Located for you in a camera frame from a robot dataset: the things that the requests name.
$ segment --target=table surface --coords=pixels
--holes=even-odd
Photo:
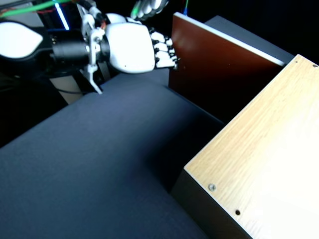
[[[318,168],[319,68],[297,55],[184,169],[251,237],[274,239],[317,235]]]

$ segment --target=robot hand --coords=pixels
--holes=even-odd
[[[154,68],[177,68],[172,40],[148,29],[140,22],[109,13],[106,38],[110,49],[109,63],[125,73],[144,73]]]
[[[131,12],[131,18],[146,20],[160,13],[167,4],[168,0],[138,0]]]

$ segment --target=brown panel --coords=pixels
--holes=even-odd
[[[282,69],[206,29],[173,16],[180,57],[169,86],[225,122],[232,120]]]

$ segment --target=green cable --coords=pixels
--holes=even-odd
[[[13,15],[18,15],[18,14],[22,14],[22,13],[32,12],[32,11],[39,11],[41,9],[53,6],[56,3],[65,3],[65,2],[68,2],[68,1],[71,1],[71,0],[52,0],[52,1],[47,1],[47,2],[38,4],[38,5],[34,5],[34,6],[29,6],[29,7],[24,7],[24,8],[20,8],[20,9],[6,11],[2,15],[0,15],[0,17],[13,16]]]

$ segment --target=wooden board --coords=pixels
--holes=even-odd
[[[318,238],[318,66],[296,56],[184,169],[252,238]]]
[[[173,16],[172,39],[180,57],[169,87],[229,122],[281,70],[284,63],[180,13]]]

